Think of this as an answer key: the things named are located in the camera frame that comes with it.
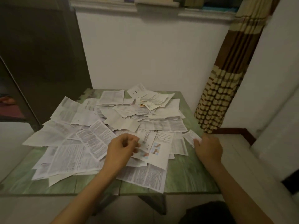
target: green table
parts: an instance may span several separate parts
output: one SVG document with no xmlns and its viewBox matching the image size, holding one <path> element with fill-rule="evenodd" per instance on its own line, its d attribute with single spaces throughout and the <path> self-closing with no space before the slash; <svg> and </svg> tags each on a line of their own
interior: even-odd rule
<svg viewBox="0 0 299 224">
<path fill-rule="evenodd" d="M 83 103 L 86 98 L 100 98 L 104 90 L 87 89 L 80 96 L 78 102 Z M 181 92 L 175 93 L 173 98 L 180 99 L 180 111 L 186 117 L 183 122 L 186 128 L 192 129 L 198 135 L 203 131 L 197 124 L 189 106 Z M 212 177 L 198 161 L 194 149 L 185 141 L 189 156 L 175 155 L 169 160 L 164 194 L 217 194 L 219 189 Z M 78 194 L 93 178 L 94 175 L 71 176 L 48 187 L 48 180 L 32 181 L 35 170 L 31 168 L 42 157 L 47 147 L 34 147 L 22 162 L 0 183 L 0 196 L 74 196 Z M 111 195 L 119 189 L 119 195 L 154 196 L 161 195 L 148 188 L 143 188 L 128 182 L 115 180 L 105 191 Z"/>
</svg>

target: dark door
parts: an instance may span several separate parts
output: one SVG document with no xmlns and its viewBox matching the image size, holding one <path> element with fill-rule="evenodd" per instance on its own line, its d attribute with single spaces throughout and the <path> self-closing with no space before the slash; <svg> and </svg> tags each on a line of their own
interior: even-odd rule
<svg viewBox="0 0 299 224">
<path fill-rule="evenodd" d="M 67 0 L 0 0 L 0 28 L 1 59 L 39 127 L 64 96 L 76 100 L 91 88 Z"/>
</svg>

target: table leg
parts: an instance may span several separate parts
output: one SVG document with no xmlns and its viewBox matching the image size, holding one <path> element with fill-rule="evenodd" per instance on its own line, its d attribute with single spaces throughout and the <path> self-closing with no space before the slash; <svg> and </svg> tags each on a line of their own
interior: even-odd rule
<svg viewBox="0 0 299 224">
<path fill-rule="evenodd" d="M 104 196 L 103 199 L 95 206 L 95 211 L 92 213 L 92 215 L 94 216 L 97 213 L 100 213 L 102 210 L 104 210 L 105 207 L 115 201 L 118 197 L 119 196 L 114 195 Z"/>
<path fill-rule="evenodd" d="M 145 203 L 147 203 L 152 209 L 157 211 L 160 215 L 166 215 L 166 199 L 165 195 L 157 196 L 138 196 Z"/>
</svg>

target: curtain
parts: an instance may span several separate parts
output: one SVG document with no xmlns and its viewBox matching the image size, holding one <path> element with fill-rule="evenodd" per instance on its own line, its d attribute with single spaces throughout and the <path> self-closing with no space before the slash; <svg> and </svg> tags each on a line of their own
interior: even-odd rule
<svg viewBox="0 0 299 224">
<path fill-rule="evenodd" d="M 212 133 L 221 126 L 244 78 L 271 4 L 272 0 L 243 0 L 236 13 L 194 114 L 205 132 Z"/>
</svg>

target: baseboard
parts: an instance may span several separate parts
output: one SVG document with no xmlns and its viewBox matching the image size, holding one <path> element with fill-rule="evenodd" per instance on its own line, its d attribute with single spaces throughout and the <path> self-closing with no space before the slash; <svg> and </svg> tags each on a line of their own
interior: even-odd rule
<svg viewBox="0 0 299 224">
<path fill-rule="evenodd" d="M 246 128 L 218 128 L 213 130 L 214 134 L 241 134 L 252 146 L 256 138 Z"/>
</svg>

